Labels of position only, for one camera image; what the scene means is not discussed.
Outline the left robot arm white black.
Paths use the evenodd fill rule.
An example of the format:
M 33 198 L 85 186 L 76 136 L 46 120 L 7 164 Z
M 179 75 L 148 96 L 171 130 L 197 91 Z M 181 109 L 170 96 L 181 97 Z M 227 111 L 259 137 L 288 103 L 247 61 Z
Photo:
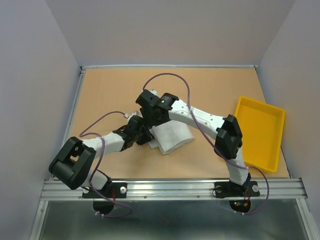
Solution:
M 92 169 L 94 159 L 122 152 L 134 143 L 141 146 L 154 140 L 151 128 L 147 120 L 134 115 L 126 125 L 107 135 L 85 140 L 71 137 L 50 163 L 48 170 L 71 190 L 89 187 L 94 188 L 100 197 L 106 197 L 111 193 L 111 179 Z

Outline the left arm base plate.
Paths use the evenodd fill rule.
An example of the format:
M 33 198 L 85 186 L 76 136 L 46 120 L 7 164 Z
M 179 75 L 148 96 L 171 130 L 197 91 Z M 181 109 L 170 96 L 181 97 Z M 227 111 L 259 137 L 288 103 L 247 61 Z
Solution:
M 82 190 L 81 198 L 93 200 L 92 207 L 96 215 L 103 218 L 124 217 L 130 210 L 118 202 L 127 198 L 128 184 L 124 181 L 109 181 L 98 190 L 100 196 L 91 187 Z

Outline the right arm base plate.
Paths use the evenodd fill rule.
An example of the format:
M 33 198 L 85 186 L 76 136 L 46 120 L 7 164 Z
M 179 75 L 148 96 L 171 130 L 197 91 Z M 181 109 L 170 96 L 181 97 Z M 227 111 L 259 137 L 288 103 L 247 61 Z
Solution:
M 217 199 L 228 199 L 233 211 L 248 214 L 252 205 L 251 198 L 259 197 L 260 189 L 256 181 L 250 181 L 245 188 L 231 181 L 217 181 L 214 183 L 212 196 Z

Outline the white long sleeve shirt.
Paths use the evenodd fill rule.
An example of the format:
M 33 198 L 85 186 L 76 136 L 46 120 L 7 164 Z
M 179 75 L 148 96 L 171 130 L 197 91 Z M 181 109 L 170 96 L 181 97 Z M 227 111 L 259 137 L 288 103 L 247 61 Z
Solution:
M 195 139 L 187 124 L 171 120 L 150 129 L 154 139 L 148 143 L 151 149 L 159 148 L 163 155 L 183 147 Z

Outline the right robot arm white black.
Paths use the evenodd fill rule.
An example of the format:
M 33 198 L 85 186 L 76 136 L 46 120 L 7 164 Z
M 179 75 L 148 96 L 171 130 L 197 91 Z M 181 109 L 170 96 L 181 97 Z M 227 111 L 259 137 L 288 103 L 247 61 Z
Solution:
M 177 121 L 199 129 L 207 140 L 213 139 L 214 152 L 225 160 L 229 171 L 231 192 L 242 195 L 251 179 L 242 153 L 242 131 L 235 116 L 217 116 L 195 107 L 170 93 L 159 97 L 143 90 L 135 101 L 149 127 Z

